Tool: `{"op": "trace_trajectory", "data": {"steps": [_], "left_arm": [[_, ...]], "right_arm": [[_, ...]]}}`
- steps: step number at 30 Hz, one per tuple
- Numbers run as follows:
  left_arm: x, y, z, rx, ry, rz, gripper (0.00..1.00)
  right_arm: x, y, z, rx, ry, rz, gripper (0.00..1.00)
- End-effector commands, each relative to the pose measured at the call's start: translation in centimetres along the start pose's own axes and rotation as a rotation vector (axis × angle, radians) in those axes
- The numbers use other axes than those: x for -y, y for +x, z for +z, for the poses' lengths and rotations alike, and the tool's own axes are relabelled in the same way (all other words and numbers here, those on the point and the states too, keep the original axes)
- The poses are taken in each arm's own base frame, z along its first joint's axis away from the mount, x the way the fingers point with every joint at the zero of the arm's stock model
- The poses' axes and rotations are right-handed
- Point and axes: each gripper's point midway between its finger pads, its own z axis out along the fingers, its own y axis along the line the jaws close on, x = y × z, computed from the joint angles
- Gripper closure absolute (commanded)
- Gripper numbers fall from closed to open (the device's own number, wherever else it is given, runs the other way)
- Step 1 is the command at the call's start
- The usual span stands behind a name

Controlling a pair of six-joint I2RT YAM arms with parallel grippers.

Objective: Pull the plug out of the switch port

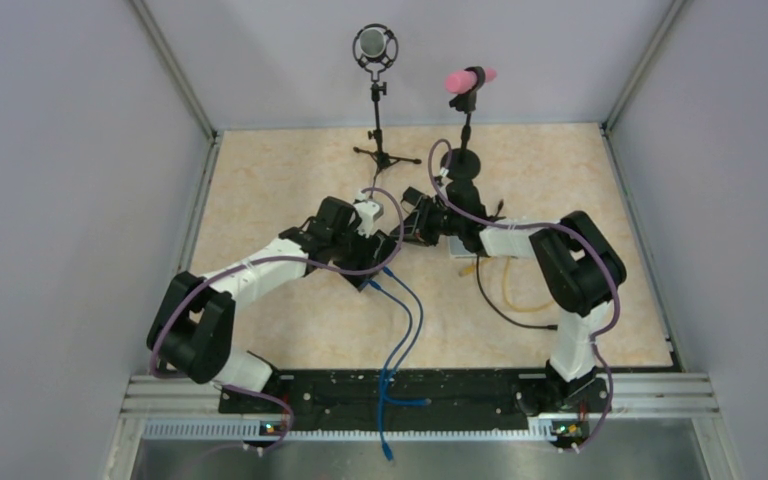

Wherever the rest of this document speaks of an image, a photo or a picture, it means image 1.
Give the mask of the white network switch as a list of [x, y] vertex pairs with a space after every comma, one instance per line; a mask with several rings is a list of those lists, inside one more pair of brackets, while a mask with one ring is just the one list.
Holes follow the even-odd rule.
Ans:
[[448, 237], [447, 246], [449, 255], [453, 259], [474, 259], [480, 256], [479, 253], [469, 251], [457, 237]]

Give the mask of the blue ethernet cable long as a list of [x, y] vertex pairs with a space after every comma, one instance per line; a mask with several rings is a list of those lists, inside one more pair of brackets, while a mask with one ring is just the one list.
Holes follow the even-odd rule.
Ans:
[[387, 299], [394, 302], [397, 306], [399, 306], [407, 315], [408, 323], [407, 323], [407, 330], [403, 334], [402, 338], [398, 341], [396, 346], [390, 351], [388, 356], [386, 357], [386, 360], [384, 361], [380, 373], [379, 373], [379, 381], [378, 381], [378, 401], [377, 401], [377, 407], [376, 407], [376, 429], [379, 437], [379, 443], [380, 448], [382, 451], [382, 454], [387, 462], [391, 462], [394, 460], [394, 455], [392, 452], [391, 447], [389, 446], [386, 436], [385, 436], [385, 430], [384, 430], [384, 414], [385, 414], [385, 404], [386, 404], [386, 390], [390, 382], [390, 373], [391, 373], [391, 364], [396, 356], [397, 353], [400, 352], [406, 341], [409, 339], [410, 334], [413, 329], [413, 315], [410, 310], [410, 308], [400, 299], [398, 299], [393, 294], [386, 291], [378, 282], [372, 280], [368, 284], [371, 288], [373, 288], [375, 291], [381, 293], [384, 295]]

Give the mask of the black network switch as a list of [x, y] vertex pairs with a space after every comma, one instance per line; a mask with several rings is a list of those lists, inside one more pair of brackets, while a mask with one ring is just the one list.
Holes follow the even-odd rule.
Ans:
[[354, 288], [360, 292], [362, 291], [370, 281], [372, 281], [374, 278], [374, 274], [370, 275], [364, 275], [364, 276], [354, 276], [350, 279], [350, 283], [354, 286]]

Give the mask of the black power adapter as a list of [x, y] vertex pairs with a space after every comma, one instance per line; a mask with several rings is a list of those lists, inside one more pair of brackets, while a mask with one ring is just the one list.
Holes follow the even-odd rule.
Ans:
[[400, 205], [407, 210], [415, 209], [423, 200], [425, 194], [414, 187], [408, 187], [404, 190]]

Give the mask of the blue ethernet cable short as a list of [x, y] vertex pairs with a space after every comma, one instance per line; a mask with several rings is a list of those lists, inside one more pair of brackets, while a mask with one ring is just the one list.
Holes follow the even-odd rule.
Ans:
[[406, 307], [408, 313], [409, 322], [408, 329], [403, 339], [399, 341], [397, 346], [391, 351], [383, 367], [383, 373], [381, 378], [381, 397], [384, 403], [405, 406], [405, 407], [422, 407], [431, 404], [430, 399], [396, 399], [389, 395], [389, 385], [395, 379], [401, 364], [406, 360], [407, 356], [411, 353], [416, 345], [422, 328], [424, 326], [425, 312], [422, 301], [414, 290], [409, 287], [402, 279], [400, 279], [390, 268], [385, 267], [383, 273], [393, 279], [399, 286], [401, 286], [415, 301], [416, 306], [419, 309], [419, 320], [417, 326], [414, 326], [414, 320], [412, 311], [409, 307]]

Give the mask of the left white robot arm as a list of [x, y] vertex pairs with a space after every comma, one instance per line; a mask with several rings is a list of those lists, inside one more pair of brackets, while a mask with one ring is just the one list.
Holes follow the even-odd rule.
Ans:
[[383, 214], [367, 187], [347, 202], [328, 196], [301, 225], [280, 232], [257, 252], [206, 275], [189, 271], [170, 281], [147, 334], [149, 372], [158, 379], [186, 378], [242, 394], [257, 413], [279, 404], [275, 368], [233, 344], [237, 316], [277, 288], [322, 269], [359, 281], [391, 263], [406, 237], [396, 211], [395, 235], [376, 229]]

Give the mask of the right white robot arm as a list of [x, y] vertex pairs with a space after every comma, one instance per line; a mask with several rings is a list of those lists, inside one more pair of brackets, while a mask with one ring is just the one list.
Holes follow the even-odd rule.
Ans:
[[490, 216], [470, 181], [437, 184], [428, 195], [409, 187], [406, 241], [434, 246], [454, 237], [477, 258], [526, 258], [537, 262], [553, 301], [562, 309], [556, 343], [537, 380], [533, 402], [572, 412], [587, 397], [603, 359], [598, 338], [619, 320], [625, 264], [591, 217], [574, 211], [559, 221], [529, 223]]

